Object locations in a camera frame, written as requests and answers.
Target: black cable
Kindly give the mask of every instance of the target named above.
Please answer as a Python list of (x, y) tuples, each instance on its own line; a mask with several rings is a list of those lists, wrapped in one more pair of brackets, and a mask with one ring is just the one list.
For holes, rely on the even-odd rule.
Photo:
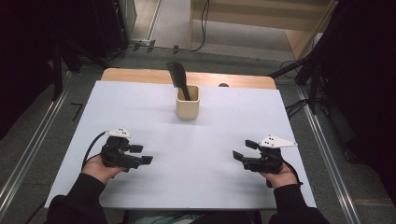
[(106, 133), (106, 132), (99, 133), (99, 135), (97, 135), (97, 136), (95, 137), (95, 139), (93, 139), (91, 145), (88, 147), (88, 150), (87, 150), (87, 152), (85, 153), (84, 160), (82, 161), (82, 165), (81, 165), (81, 170), (84, 168), (85, 164), (87, 163), (87, 158), (88, 158), (88, 155), (90, 155), (90, 152), (91, 152), (91, 149), (92, 149), (93, 145), (95, 145), (96, 141), (97, 141), (100, 137), (102, 137), (103, 135), (105, 135), (105, 133)]
[[(282, 69), (282, 66), (283, 66), (283, 64), (285, 64), (285, 63), (296, 63), (296, 62), (297, 62), (297, 61), (295, 61), (295, 60), (285, 61), (285, 62), (283, 62), (283, 63), (279, 66), (279, 69)], [(293, 78), (293, 77), (288, 77), (288, 76), (286, 76), (286, 73), (283, 74), (283, 76), (286, 77), (286, 78)]]
[(207, 23), (207, 15), (209, 14), (209, 0), (206, 0), (204, 9), (202, 10), (202, 15), (201, 15), (201, 29), (202, 29), (202, 42), (201, 45), (197, 49), (191, 49), (191, 51), (198, 51), (200, 50), (204, 45), (206, 41), (206, 23)]
[(36, 209), (36, 210), (33, 212), (33, 214), (29, 217), (29, 219), (27, 219), (27, 221), (25, 222), (25, 224), (29, 224), (29, 223), (32, 221), (33, 217), (38, 213), (38, 211), (40, 211), (41, 207), (44, 206), (44, 204), (46, 203), (46, 200), (44, 200), (44, 202), (42, 202), (42, 203), (37, 207), (37, 209)]
[(308, 104), (308, 100), (303, 99), (293, 105), (286, 106), (285, 109), (288, 114), (288, 118), (291, 119), (297, 112), (299, 112), (307, 104)]

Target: black sleeve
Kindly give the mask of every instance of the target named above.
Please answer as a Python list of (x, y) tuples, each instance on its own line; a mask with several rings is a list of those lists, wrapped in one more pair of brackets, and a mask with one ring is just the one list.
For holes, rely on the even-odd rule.
[(277, 213), (269, 224), (330, 223), (317, 208), (308, 207), (299, 185), (287, 185), (274, 190)]
[(81, 173), (66, 196), (54, 197), (49, 205), (45, 223), (107, 223), (99, 196), (105, 184)]

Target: white table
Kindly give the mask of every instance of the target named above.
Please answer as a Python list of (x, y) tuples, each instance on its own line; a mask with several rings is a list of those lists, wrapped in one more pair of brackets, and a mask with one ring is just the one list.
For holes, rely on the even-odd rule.
[[(98, 81), (78, 124), (50, 191), (46, 207), (73, 186), (84, 154), (101, 132), (124, 127), (131, 144), (143, 145), (138, 156), (153, 156), (110, 180), (100, 197), (103, 207), (121, 209), (258, 210), (276, 208), (265, 179), (244, 170), (233, 150), (260, 157), (245, 140), (268, 134), (294, 141), (277, 90), (201, 86), (198, 118), (176, 115), (172, 84)], [(100, 152), (103, 136), (91, 155)], [(299, 173), (308, 206), (316, 206), (297, 147), (282, 148), (282, 156)]]

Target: gray floor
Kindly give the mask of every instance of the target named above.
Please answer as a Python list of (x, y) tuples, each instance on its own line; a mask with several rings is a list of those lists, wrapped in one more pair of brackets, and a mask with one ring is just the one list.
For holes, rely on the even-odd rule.
[[(157, 46), (173, 47), (175, 44), (182, 46), (183, 40), (180, 39), (182, 34), (170, 32), (170, 34), (173, 34), (170, 35), (166, 31), (172, 31), (172, 29), (164, 29), (161, 26), (161, 22), (171, 25), (169, 22), (164, 22), (167, 19), (163, 17), (163, 15), (169, 15), (169, 12), (164, 12), (170, 8), (166, 3), (171, 2), (173, 1), (163, 0), (162, 11), (160, 11), (152, 37), (156, 39)], [(175, 2), (183, 6), (183, 4), (186, 4), (185, 2), (190, 1)], [(230, 32), (236, 29), (230, 25), (227, 25), (227, 27), (223, 29), (231, 29)], [(244, 27), (243, 29), (246, 30), (239, 34), (249, 33), (248, 30), (251, 28)], [(122, 68), (165, 69), (165, 63), (179, 61), (189, 71), (265, 76), (277, 70), (282, 62), (292, 60), (290, 47), (287, 44), (286, 37), (282, 35), (282, 31), (267, 29), (263, 31), (266, 33), (265, 38), (255, 40), (257, 41), (256, 44), (253, 39), (250, 39), (248, 41), (249, 48), (252, 48), (251, 46), (262, 46), (262, 53), (256, 52), (261, 57), (256, 57), (249, 48), (240, 47), (246, 43), (245, 36), (228, 35), (232, 38), (223, 40), (222, 37), (216, 38), (217, 30), (207, 30), (208, 42), (203, 48), (203, 52), (206, 51), (206, 53), (181, 51), (174, 55), (169, 49), (155, 49), (151, 53), (146, 53), (145, 49), (135, 52), (129, 50), (121, 53), (110, 63)], [(240, 43), (240, 45), (233, 46), (233, 43)], [(103, 70), (100, 67), (90, 63), (85, 64), (80, 73), (73, 74), (73, 81), (69, 86), (63, 105), (8, 210), (3, 219), (0, 220), (1, 223), (24, 223), (40, 203), (46, 199), (51, 183), (58, 172), (64, 153), (78, 125), (78, 119), (73, 120), (78, 108), (71, 104), (85, 104), (94, 81), (100, 79), (102, 73)], [(295, 72), (288, 74), (291, 77), (294, 75)], [(299, 100), (297, 88), (294, 86), (292, 79), (277, 78), (276, 86), (281, 92), (285, 105), (293, 104)], [(35, 129), (47, 112), (51, 95), (52, 87), (49, 87), (20, 117), (8, 135), (1, 140), (0, 148), (3, 156), (0, 157), (0, 184), (2, 186), (13, 172), (19, 158), (34, 135)], [(390, 202), (376, 173), (363, 164), (351, 164), (346, 161), (342, 144), (331, 121), (321, 112), (318, 113), (318, 119), (336, 160), (336, 165), (341, 171), (361, 218), (361, 223), (396, 223), (395, 207)], [(347, 223), (305, 112), (302, 110), (296, 114), (290, 120), (290, 124), (299, 143), (299, 149), (318, 208), (331, 223)], [(41, 209), (32, 223), (42, 223), (45, 220), (46, 213), (46, 209)], [(106, 209), (106, 213), (109, 223), (120, 222), (122, 211)], [(273, 213), (274, 211), (262, 211), (263, 223), (266, 223)]]

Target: metal bar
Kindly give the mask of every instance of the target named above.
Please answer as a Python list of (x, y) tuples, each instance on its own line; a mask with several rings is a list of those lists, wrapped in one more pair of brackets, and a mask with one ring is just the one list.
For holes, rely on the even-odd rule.
[[(301, 99), (308, 98), (306, 92), (300, 86), (297, 86), (297, 91)], [(318, 118), (317, 116), (314, 116), (312, 114), (308, 105), (304, 107), (304, 110), (306, 116), (308, 117), (312, 131), (314, 132), (314, 136), (318, 142), (320, 153), (322, 155), (324, 163), (326, 164), (327, 171), (329, 172), (332, 185), (334, 186), (335, 193), (337, 194), (338, 197), (338, 201), (343, 209), (344, 215), (346, 217), (346, 221), (347, 223), (350, 224), (360, 224), (361, 221), (359, 219), (355, 205), (352, 202), (351, 197), (349, 196), (347, 186), (343, 178), (341, 177), (341, 174), (332, 156), (332, 152), (329, 148), (329, 145), (327, 144), (323, 131), (320, 128)]]
[(1, 188), (0, 192), (0, 221), (4, 217), (9, 205), (12, 202), (15, 194), (19, 186), (21, 185), (22, 180), (24, 179), (26, 173), (29, 170), (30, 165), (32, 164), (35, 154), (40, 149), (41, 143), (47, 135), (48, 130), (52, 122), (54, 121), (56, 115), (59, 112), (59, 109), (64, 102), (64, 98), (68, 92), (69, 84), (74, 79), (74, 74), (71, 72), (67, 72), (64, 77), (64, 91), (62, 91), (60, 97), (57, 101), (54, 101), (50, 104), (49, 109), (41, 120), (38, 128), (35, 130), (35, 134), (29, 142), (29, 145), (23, 152), (18, 164), (14, 168), (11, 176), (8, 178), (6, 184)]

